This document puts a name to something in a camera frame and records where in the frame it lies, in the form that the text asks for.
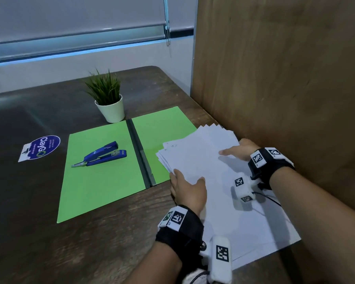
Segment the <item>hand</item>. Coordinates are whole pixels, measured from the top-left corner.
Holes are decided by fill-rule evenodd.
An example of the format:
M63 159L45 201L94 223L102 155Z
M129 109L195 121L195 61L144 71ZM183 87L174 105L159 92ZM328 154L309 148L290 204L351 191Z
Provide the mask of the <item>hand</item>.
M205 178L199 178L196 184L192 185L179 170L174 169L174 173L170 173L170 179L171 194L175 197L176 204L189 207L199 216L206 204Z
M218 153L225 156L231 154L243 161L249 161L251 159L250 155L259 148L260 146L253 143L250 139L243 138L239 141L239 145L220 150Z

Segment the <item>white wall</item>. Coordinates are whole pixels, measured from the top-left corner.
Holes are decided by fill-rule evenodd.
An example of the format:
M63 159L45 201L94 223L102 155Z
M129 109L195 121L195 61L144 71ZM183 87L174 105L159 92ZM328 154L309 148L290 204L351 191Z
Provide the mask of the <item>white wall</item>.
M182 90L190 93L193 36L121 45L0 64L0 93L68 81L89 72L122 71L158 66Z

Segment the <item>wooden partition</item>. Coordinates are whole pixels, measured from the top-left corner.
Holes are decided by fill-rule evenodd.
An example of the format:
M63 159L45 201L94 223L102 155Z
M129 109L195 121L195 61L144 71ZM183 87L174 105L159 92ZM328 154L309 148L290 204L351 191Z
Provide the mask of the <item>wooden partition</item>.
M355 209L355 0L199 0L192 98Z

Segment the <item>black cable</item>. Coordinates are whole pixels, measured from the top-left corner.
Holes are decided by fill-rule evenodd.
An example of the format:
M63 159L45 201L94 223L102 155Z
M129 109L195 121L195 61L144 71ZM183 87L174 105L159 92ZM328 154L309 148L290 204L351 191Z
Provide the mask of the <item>black cable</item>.
M196 281L199 277L201 277L203 275L208 275L208 274L209 274L209 271L203 271L203 272L197 274L196 277L194 277L189 284L193 284L193 282Z
M263 194L263 193L260 193L260 192L252 192L252 194L260 194L260 195L264 196L265 198L268 198L269 200L272 200L272 201L275 202L278 206L281 207L281 204L280 204L280 203L278 203L277 201L274 201L271 197L268 197L268 196L266 196L266 195Z

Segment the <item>blue stapler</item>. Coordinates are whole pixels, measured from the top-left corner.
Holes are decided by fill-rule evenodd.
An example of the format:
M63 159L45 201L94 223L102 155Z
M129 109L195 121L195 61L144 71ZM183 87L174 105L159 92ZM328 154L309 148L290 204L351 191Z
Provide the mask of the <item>blue stapler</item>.
M90 166L102 162L113 161L115 159L123 157L126 157L126 150L118 150L117 142L111 142L103 146L102 148L91 152L90 154L84 157L84 160L82 162L73 164L71 165L71 167Z

